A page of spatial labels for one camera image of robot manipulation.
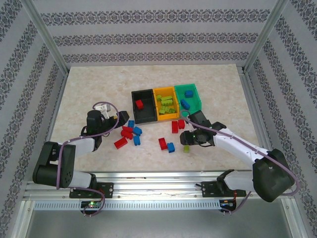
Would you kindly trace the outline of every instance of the yellow bin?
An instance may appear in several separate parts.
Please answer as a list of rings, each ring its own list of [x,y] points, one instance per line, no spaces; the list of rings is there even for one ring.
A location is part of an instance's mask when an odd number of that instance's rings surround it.
[[[179,118],[179,104],[176,97],[174,87],[166,87],[166,88],[155,88],[153,89],[155,106],[157,108],[158,120],[171,120]],[[161,95],[162,97],[172,96],[173,97],[173,105],[169,106],[170,108],[174,108],[176,110],[175,113],[167,113],[164,115],[159,114],[160,107],[162,106],[161,102],[157,101],[157,95]]]

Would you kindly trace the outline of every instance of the red block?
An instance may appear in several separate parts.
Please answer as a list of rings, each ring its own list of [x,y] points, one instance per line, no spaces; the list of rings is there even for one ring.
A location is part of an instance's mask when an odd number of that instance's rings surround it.
[[[132,128],[132,127],[123,126],[122,129],[123,129],[124,131],[129,132],[129,133],[132,133],[132,132],[133,132],[133,128]]]
[[[114,143],[117,149],[120,149],[122,146],[126,145],[128,143],[126,138],[122,138]]]
[[[178,129],[185,129],[185,121],[178,120]]]
[[[178,125],[176,120],[172,121],[172,133],[178,133]]]
[[[123,130],[123,131],[121,132],[121,135],[122,135],[123,137],[129,138],[130,140],[133,139],[132,133],[129,133],[129,132],[125,131],[125,130]]]
[[[138,107],[139,110],[143,109],[143,103],[142,103],[141,100],[135,101],[135,104],[137,105],[137,107]]]
[[[167,144],[164,138],[158,139],[159,145],[161,150],[166,150],[167,149]]]

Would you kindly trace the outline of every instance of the patterned wallpaper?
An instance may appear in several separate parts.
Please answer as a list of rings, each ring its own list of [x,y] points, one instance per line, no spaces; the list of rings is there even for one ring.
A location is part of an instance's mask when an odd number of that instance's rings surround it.
[[[301,184],[296,195],[306,230],[317,237],[317,9],[289,1],[249,76],[270,142]]]
[[[0,1],[0,238],[9,236],[53,118],[62,74],[18,0]]]
[[[69,66],[242,66],[275,0],[34,3]]]

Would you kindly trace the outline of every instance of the table surface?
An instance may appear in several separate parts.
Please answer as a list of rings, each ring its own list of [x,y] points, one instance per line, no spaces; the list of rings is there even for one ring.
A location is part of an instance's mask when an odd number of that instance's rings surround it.
[[[86,125],[87,112],[99,101],[113,103],[133,119],[131,91],[195,83],[207,119],[219,121],[249,142],[258,145],[237,68],[226,65],[154,65],[72,67],[58,111],[51,141],[64,142],[77,137]],[[224,171],[248,169],[228,152],[191,146],[183,152],[179,135],[171,133],[171,121],[139,124],[141,145],[133,140],[120,149],[114,142],[121,129],[103,137],[100,148],[76,158],[75,169],[98,172],[131,171]],[[159,138],[173,142],[175,152],[161,151]]]

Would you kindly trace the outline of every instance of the blue lego brick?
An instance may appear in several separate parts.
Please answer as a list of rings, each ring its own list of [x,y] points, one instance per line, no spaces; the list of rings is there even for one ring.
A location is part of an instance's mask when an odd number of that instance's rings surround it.
[[[130,128],[134,127],[134,121],[133,120],[129,120],[128,127],[130,127]]]
[[[174,151],[175,151],[174,144],[173,144],[173,143],[168,143],[168,144],[167,144],[167,149],[168,149],[168,152],[169,152],[169,153],[174,152]]]
[[[137,126],[135,128],[133,128],[132,132],[135,135],[141,135],[142,134],[142,130],[140,128],[138,128]]]
[[[180,100],[180,104],[183,106],[185,110],[190,109],[190,105],[185,101],[185,99]]]
[[[185,98],[192,98],[194,96],[193,90],[185,91]]]
[[[135,135],[135,136],[133,137],[133,142],[134,142],[134,145],[141,145],[140,136]]]

